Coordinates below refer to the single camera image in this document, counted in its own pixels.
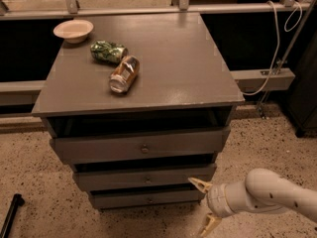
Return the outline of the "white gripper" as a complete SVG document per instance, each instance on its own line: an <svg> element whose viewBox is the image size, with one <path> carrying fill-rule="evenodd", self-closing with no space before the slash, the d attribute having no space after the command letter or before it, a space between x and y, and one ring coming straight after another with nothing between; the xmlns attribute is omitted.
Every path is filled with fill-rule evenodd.
<svg viewBox="0 0 317 238"><path fill-rule="evenodd" d="M207 193L207 204L212 213L208 213L203 220L202 227L198 232L199 238L206 238L222 221L222 218L232 216L226 195L227 183L213 184L199 178L188 179L200 192Z"/></svg>

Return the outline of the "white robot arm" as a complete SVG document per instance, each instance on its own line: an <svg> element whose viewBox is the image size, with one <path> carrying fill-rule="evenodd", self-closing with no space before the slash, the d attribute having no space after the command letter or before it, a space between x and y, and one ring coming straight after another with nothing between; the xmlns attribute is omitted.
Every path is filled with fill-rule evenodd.
<svg viewBox="0 0 317 238"><path fill-rule="evenodd" d="M188 179L205 194L211 210L204 218L199 238L205 238L223 218L240 212L279 214L293 210L317 222L317 191L303 188L267 169L253 169L244 180L213 184Z"/></svg>

